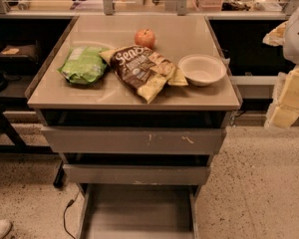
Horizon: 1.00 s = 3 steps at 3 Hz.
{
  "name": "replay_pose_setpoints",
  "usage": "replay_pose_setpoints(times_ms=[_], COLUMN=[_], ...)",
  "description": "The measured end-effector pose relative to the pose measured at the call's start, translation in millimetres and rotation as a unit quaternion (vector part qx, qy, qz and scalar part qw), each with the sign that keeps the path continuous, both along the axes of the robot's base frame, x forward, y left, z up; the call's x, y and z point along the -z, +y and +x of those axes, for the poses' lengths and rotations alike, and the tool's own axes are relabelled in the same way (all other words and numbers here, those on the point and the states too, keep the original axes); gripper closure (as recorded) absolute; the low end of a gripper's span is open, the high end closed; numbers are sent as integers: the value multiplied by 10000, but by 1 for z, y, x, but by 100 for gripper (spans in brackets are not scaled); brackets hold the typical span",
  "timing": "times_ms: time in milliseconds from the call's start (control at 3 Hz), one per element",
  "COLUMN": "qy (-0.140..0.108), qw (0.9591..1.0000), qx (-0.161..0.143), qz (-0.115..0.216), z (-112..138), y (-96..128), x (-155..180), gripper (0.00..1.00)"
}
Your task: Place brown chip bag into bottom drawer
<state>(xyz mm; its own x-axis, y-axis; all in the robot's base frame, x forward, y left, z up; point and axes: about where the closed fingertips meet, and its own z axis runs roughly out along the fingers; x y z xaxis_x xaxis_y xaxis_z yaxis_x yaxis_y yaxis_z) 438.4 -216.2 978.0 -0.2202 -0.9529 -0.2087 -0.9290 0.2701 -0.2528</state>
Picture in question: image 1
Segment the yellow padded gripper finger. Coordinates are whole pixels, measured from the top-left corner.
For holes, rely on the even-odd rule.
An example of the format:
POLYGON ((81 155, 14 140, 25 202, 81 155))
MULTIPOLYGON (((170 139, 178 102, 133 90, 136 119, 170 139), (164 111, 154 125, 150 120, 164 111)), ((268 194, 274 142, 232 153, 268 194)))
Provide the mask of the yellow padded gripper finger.
POLYGON ((299 65, 288 73, 278 104, 299 113, 299 65))
POLYGON ((287 128, 297 121, 298 118, 298 113, 271 104, 266 113, 265 126, 287 128))

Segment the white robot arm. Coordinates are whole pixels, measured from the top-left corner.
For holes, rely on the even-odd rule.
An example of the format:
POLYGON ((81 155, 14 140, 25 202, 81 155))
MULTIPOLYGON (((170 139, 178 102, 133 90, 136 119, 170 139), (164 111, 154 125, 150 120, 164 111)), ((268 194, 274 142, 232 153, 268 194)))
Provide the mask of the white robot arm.
POLYGON ((281 46, 284 58, 295 64, 288 74, 278 74, 266 114, 267 128, 287 128, 299 118, 299 7, 288 21, 266 34, 263 43, 281 46))

